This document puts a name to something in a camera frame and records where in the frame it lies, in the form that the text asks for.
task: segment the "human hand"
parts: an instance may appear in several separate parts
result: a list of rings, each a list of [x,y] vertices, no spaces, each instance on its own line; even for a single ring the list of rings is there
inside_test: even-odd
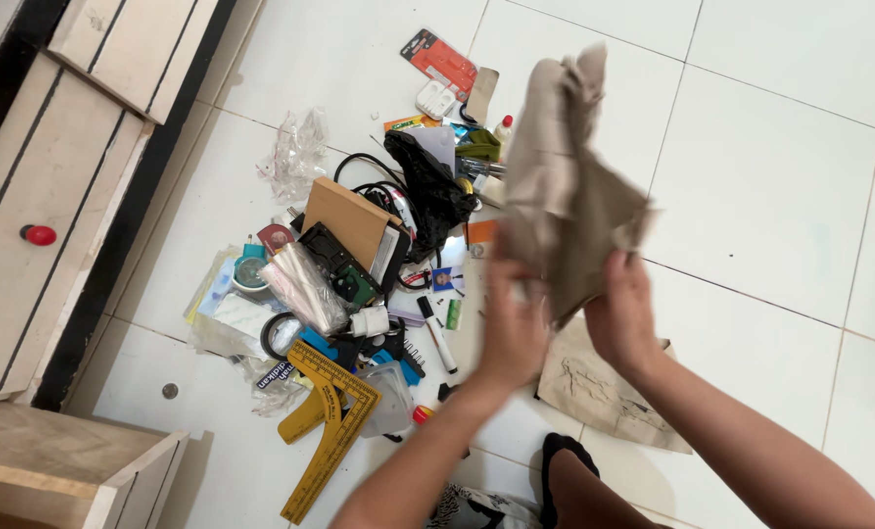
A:
[[[483,352],[473,379],[509,392],[532,381],[542,371],[549,345],[547,289],[524,264],[502,258],[497,237],[486,269],[489,290],[483,331]],[[513,283],[525,282],[528,300],[514,298]]]
[[[643,259],[621,250],[604,261],[607,292],[584,307],[594,349],[629,378],[645,367],[659,345],[653,327],[650,278]]]

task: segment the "black plastic bag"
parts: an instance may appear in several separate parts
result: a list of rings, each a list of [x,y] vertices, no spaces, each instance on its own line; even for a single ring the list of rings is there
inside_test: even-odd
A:
[[[388,131],[384,150],[402,166],[409,198],[418,210],[418,236],[408,261],[420,263],[444,245],[453,227],[470,219],[477,197],[457,186],[450,166],[438,162],[413,136]]]

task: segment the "green cloth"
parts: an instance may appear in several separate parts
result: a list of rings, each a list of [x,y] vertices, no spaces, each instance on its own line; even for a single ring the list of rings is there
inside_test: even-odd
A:
[[[493,136],[493,133],[486,129],[478,129],[470,131],[468,135],[473,143],[467,145],[458,145],[454,149],[454,154],[457,156],[469,156],[486,160],[488,162],[499,162],[499,140]]]

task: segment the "white glue bottle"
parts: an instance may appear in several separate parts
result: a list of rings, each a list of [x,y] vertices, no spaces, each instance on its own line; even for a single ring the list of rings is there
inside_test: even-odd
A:
[[[493,136],[499,140],[503,146],[509,141],[509,137],[513,135],[513,117],[505,116],[502,121],[493,129]]]

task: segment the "wooden drawer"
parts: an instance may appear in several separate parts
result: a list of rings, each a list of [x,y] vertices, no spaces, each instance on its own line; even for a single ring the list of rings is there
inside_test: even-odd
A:
[[[36,59],[0,129],[1,394],[32,378],[148,136],[137,116]],[[28,224],[54,229],[57,240],[29,244],[19,236]]]
[[[71,0],[49,50],[166,122],[217,0]]]
[[[152,529],[187,443],[0,403],[0,527]]]

